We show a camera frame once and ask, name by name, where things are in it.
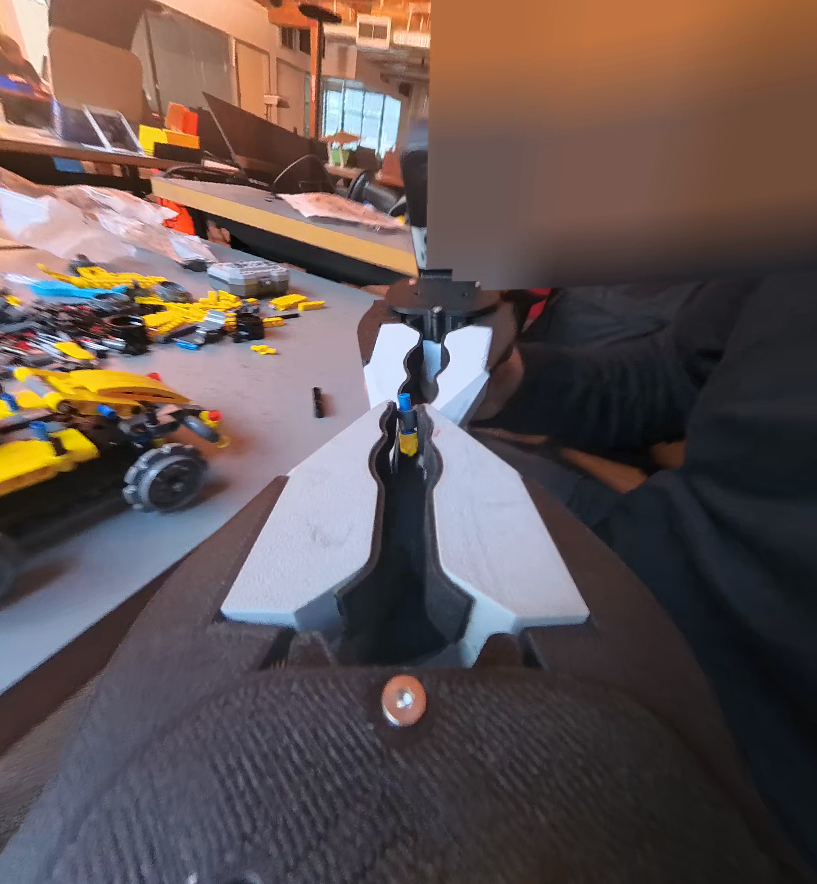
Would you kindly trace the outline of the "person's right hand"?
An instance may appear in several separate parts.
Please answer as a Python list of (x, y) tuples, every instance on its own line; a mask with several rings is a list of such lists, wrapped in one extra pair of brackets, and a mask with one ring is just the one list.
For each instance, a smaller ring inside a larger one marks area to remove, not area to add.
[(513, 346), (507, 358), (491, 371), (484, 396), (472, 421), (489, 421), (500, 414), (521, 387), (525, 373), (524, 361), (518, 346)]

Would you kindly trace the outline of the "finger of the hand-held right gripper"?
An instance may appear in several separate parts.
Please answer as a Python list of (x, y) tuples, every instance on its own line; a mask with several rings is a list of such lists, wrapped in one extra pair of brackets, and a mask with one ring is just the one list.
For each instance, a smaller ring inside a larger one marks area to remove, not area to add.
[(486, 391), (492, 340), (490, 327), (464, 326), (428, 342), (428, 404), (461, 428)]
[(409, 325), (383, 324), (363, 367), (369, 409), (396, 403), (410, 380), (409, 358), (421, 346), (421, 333)]

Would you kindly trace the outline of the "person's right forearm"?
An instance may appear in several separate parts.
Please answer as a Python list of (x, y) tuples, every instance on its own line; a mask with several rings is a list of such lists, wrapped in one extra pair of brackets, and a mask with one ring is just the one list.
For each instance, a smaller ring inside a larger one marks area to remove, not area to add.
[(477, 425), (590, 450), (684, 436), (701, 383), (668, 337), (593, 348), (516, 346), (525, 367), (521, 387), (500, 414)]

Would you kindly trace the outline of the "person's black sweater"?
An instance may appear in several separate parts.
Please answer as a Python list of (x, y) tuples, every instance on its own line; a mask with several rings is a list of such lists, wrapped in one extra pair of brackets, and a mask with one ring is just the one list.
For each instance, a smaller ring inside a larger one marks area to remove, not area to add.
[(757, 791), (817, 872), (817, 272), (748, 297), (683, 465), (597, 532), (689, 641)]

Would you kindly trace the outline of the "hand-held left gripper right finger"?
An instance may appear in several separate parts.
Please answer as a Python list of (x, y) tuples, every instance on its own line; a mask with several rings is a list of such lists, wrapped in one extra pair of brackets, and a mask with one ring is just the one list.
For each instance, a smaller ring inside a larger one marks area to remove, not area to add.
[(435, 457), (436, 562), (469, 602), (455, 642), (460, 664), (475, 664), (492, 635), (586, 623), (590, 609), (521, 475), (435, 408), (422, 413)]

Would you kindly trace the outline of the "clear plastic bag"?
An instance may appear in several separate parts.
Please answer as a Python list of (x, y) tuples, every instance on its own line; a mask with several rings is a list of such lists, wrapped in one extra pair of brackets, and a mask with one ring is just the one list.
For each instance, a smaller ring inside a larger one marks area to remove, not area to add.
[(43, 186), (0, 166), (0, 239), (99, 263), (148, 250), (176, 262), (215, 262), (205, 240), (164, 223), (171, 209), (106, 187)]

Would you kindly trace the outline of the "yellow brick vehicle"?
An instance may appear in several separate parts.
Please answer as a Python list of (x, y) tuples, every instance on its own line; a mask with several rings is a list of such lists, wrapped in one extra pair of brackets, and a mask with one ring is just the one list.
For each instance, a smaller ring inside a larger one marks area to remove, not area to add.
[(143, 513), (193, 505), (208, 461), (187, 431), (223, 448), (222, 416), (157, 375), (0, 369), (0, 605), (37, 536), (121, 500)]

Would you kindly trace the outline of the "grey angular block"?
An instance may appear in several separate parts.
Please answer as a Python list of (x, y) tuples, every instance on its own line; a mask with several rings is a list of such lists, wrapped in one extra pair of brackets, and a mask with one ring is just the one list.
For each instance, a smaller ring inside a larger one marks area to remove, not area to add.
[(288, 268), (263, 259), (212, 263), (207, 276), (216, 289), (239, 298), (272, 299), (290, 289)]

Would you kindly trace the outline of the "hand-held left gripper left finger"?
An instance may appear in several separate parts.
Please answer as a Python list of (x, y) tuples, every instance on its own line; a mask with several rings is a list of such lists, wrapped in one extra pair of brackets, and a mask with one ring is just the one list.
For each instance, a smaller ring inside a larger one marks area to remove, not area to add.
[(288, 474), (220, 612), (228, 621), (342, 628), (337, 593), (370, 566), (394, 404), (370, 409)]

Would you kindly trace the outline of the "pile of building brick parts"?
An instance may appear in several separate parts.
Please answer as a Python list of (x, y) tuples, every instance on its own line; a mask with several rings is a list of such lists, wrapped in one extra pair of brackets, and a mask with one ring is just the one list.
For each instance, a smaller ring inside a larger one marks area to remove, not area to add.
[(0, 284), (0, 379), (18, 368), (101, 368), (110, 357), (138, 357), (153, 347), (195, 352), (230, 337), (234, 316), (252, 312), (267, 331), (309, 312), (277, 311), (270, 298), (239, 298), (210, 284), (201, 261), (180, 267), (207, 282), (201, 292), (165, 276), (115, 271), (78, 256), (66, 270), (4, 273)]

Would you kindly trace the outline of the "grey desk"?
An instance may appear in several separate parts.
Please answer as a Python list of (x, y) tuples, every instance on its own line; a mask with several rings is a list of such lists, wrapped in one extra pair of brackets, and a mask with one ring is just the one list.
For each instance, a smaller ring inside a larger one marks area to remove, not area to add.
[[(153, 347), (110, 357), (106, 367), (157, 373), (193, 401), (221, 411), (225, 448), (203, 448), (209, 483), (196, 506), (171, 515), (140, 514), (121, 503), (91, 507), (39, 536), (16, 597), (0, 610), (0, 697), (61, 649), (115, 612), (152, 579), (222, 527), (272, 478), (343, 430), (367, 408), (357, 326), (373, 295), (291, 271), (292, 287), (327, 307), (270, 330), (276, 355), (221, 341), (196, 352)], [(324, 393), (315, 419), (312, 388)]]

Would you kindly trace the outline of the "yellow edged desk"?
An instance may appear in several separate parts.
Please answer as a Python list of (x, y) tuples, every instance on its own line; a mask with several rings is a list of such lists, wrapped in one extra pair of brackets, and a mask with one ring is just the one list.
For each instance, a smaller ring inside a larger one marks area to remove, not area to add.
[(389, 285), (418, 269), (406, 229), (381, 232), (306, 218), (259, 188), (229, 183), (151, 180), (155, 196), (184, 206), (226, 230), (232, 248), (287, 263), (315, 276), (351, 285)]

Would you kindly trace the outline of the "printed paper sheet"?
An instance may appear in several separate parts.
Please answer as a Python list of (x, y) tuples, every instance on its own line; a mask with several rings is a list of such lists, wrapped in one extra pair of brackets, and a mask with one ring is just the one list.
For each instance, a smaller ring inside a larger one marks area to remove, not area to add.
[(402, 230), (406, 222), (336, 193), (281, 193), (278, 199), (304, 218), (377, 230)]

